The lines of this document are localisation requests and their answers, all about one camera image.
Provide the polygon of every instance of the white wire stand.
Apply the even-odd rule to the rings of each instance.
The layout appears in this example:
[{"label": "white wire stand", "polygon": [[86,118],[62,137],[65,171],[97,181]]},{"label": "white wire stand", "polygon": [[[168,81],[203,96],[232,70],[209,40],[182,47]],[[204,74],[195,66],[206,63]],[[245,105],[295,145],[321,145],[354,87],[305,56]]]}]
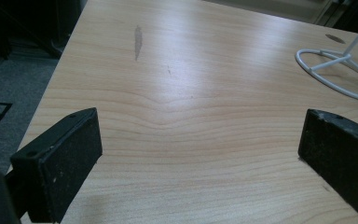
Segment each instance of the white wire stand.
[{"label": "white wire stand", "polygon": [[[356,46],[357,43],[358,43],[358,36],[356,36],[356,38],[345,49],[344,52],[337,52],[337,51],[332,51],[332,50],[327,50],[327,49],[301,49],[296,53],[296,60],[297,60],[298,64],[300,64],[300,66],[305,71],[307,71],[311,76],[318,79],[324,85],[332,88],[333,90],[339,91],[345,95],[348,95],[350,97],[358,99],[358,93],[348,91],[342,87],[339,87],[338,85],[327,80],[326,78],[322,77],[321,75],[319,75],[316,72],[317,70],[319,70],[321,68],[325,68],[325,67],[331,66],[336,63],[342,63],[342,64],[348,66],[353,71],[356,71],[358,73],[358,64],[356,62],[354,62],[353,59],[351,58],[351,50],[354,48],[354,46]],[[331,59],[332,61],[309,67],[302,61],[301,56],[300,56],[302,53],[313,53],[313,54],[322,55],[324,57]]]}]

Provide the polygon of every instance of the gray carpet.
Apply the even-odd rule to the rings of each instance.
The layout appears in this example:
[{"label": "gray carpet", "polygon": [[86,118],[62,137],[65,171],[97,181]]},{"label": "gray carpet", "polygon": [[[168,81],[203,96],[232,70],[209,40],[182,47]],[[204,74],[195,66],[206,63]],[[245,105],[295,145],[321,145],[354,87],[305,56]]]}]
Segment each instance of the gray carpet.
[{"label": "gray carpet", "polygon": [[5,174],[58,60],[11,56],[0,63],[0,172]]}]

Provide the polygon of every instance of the table surface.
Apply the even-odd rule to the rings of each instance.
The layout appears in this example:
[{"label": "table surface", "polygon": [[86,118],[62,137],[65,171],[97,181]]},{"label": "table surface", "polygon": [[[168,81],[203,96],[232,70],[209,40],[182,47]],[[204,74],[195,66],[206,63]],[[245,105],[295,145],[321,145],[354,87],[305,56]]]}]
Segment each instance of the table surface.
[{"label": "table surface", "polygon": [[[197,0],[89,0],[21,146],[98,108],[103,155],[62,223],[358,223],[297,155],[308,108],[358,122],[358,100],[295,53],[354,38]],[[321,73],[358,91],[343,65]]]}]

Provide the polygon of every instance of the light wood tabletop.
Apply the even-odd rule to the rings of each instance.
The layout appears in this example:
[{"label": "light wood tabletop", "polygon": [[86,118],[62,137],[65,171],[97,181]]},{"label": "light wood tabletop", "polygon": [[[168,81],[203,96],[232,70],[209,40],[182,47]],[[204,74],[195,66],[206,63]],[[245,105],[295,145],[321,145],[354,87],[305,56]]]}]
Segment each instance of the light wood tabletop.
[{"label": "light wood tabletop", "polygon": [[[200,0],[89,0],[21,146],[97,107],[103,155],[62,223],[358,223],[297,154],[308,108],[358,122],[358,100],[295,59],[355,37]],[[343,65],[321,74],[358,92]]]}]

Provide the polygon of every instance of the white metal base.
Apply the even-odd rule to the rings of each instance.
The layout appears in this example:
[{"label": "white metal base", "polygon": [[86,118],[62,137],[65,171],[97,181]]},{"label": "white metal base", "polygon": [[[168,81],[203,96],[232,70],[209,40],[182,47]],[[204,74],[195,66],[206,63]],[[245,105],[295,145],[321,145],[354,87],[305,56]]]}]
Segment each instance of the white metal base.
[{"label": "white metal base", "polygon": [[[313,67],[309,67],[302,61],[301,56],[300,56],[302,53],[318,54],[318,55],[330,58],[333,61],[330,61],[328,63],[322,63],[322,64],[319,64],[319,65],[316,65]],[[339,87],[338,85],[327,80],[326,78],[322,77],[321,75],[319,75],[316,72],[316,70],[318,70],[318,69],[327,67],[327,66],[335,64],[335,63],[342,63],[342,64],[348,66],[350,69],[358,72],[358,64],[351,59],[350,54],[347,54],[346,56],[344,56],[344,53],[342,53],[342,52],[336,52],[336,51],[327,50],[327,49],[301,49],[296,54],[296,60],[297,60],[298,64],[300,64],[300,66],[302,68],[304,68],[305,71],[307,71],[311,76],[315,77],[317,80],[322,82],[324,85],[330,87],[331,89],[333,89],[335,91],[339,91],[339,92],[341,92],[345,95],[348,95],[352,98],[358,99],[358,93],[348,91],[342,87]]]}]

